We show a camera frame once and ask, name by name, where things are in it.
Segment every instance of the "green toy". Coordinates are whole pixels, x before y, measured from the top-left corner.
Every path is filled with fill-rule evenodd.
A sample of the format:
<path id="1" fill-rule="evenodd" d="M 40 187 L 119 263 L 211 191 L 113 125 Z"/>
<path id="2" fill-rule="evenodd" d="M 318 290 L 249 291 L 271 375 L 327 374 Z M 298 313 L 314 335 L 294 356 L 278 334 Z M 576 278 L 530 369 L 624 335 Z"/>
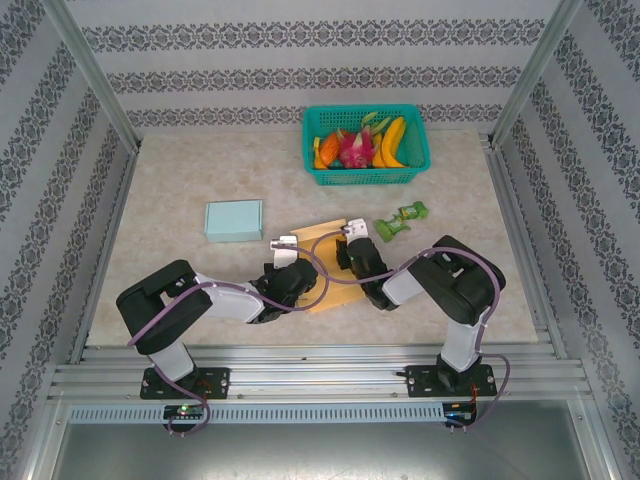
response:
<path id="1" fill-rule="evenodd" d="M 389 243 L 393 240 L 393 237 L 402 230 L 411 230 L 411 227 L 404 223 L 404 220 L 400 215 L 394 215 L 393 220 L 389 220 L 388 222 L 385 222 L 384 220 L 376 220 L 373 222 L 373 226 L 384 243 Z"/>
<path id="2" fill-rule="evenodd" d="M 429 209 L 422 202 L 414 202 L 413 205 L 400 207 L 398 209 L 403 220 L 413 220 L 415 218 L 424 219 L 429 215 Z"/>

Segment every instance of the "patterned wallpaper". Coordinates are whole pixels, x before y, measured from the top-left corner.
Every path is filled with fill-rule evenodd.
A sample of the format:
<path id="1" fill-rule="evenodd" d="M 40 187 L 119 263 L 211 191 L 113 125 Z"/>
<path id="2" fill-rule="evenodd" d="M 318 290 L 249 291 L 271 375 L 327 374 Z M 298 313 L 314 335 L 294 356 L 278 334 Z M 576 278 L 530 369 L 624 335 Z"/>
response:
<path id="1" fill-rule="evenodd" d="M 623 478 L 640 478 L 639 27 L 633 1 L 586 1 L 502 146 Z"/>
<path id="2" fill-rule="evenodd" d="M 309 105 L 405 102 L 430 127 L 488 133 L 557 0 L 530 4 L 68 2 L 142 134 L 294 129 Z"/>
<path id="3" fill-rule="evenodd" d="M 0 6 L 0 479 L 68 361 L 129 160 L 41 5 Z"/>

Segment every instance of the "light blue box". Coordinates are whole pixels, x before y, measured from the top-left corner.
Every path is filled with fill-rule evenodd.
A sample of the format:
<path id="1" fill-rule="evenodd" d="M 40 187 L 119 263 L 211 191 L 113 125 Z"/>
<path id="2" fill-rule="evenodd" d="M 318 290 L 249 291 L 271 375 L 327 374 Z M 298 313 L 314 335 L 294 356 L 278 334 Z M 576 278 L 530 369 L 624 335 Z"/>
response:
<path id="1" fill-rule="evenodd" d="M 262 200 L 208 203 L 204 233 L 210 242 L 262 240 Z"/>

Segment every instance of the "black bracket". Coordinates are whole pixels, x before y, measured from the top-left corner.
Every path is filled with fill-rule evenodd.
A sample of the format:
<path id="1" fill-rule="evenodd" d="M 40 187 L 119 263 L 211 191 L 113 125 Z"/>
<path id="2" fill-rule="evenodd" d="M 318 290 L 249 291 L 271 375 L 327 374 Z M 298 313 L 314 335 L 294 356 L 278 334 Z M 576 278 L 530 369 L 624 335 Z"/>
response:
<path id="1" fill-rule="evenodd" d="M 186 388 L 207 400 L 225 400 L 229 392 L 231 370 L 228 368 L 197 369 L 193 385 Z M 183 400 L 190 397 L 167 385 L 153 368 L 147 368 L 142 377 L 140 398 L 143 400 Z"/>
<path id="2" fill-rule="evenodd" d="M 478 365 L 469 380 L 459 385 L 454 394 L 438 379 L 435 365 L 409 365 L 397 375 L 406 378 L 407 393 L 411 398 L 471 397 L 473 385 L 478 397 L 493 397 L 498 393 L 491 365 Z"/>

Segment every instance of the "plastic basket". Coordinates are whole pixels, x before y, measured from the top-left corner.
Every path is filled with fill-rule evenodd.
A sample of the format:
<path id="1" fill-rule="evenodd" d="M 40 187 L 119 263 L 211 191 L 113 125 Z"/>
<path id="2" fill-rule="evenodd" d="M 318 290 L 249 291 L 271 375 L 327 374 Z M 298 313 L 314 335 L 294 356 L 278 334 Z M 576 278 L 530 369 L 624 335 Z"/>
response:
<path id="1" fill-rule="evenodd" d="M 373 122 L 385 117 L 404 117 L 407 128 L 396 159 L 407 168 L 329 169 L 313 168 L 313 139 L 325 138 L 338 128 L 357 132 L 362 117 L 378 112 Z M 302 120 L 302 157 L 305 169 L 318 185 L 388 185 L 409 183 L 418 173 L 431 166 L 429 143 L 420 110 L 415 105 L 336 105 L 309 107 Z"/>

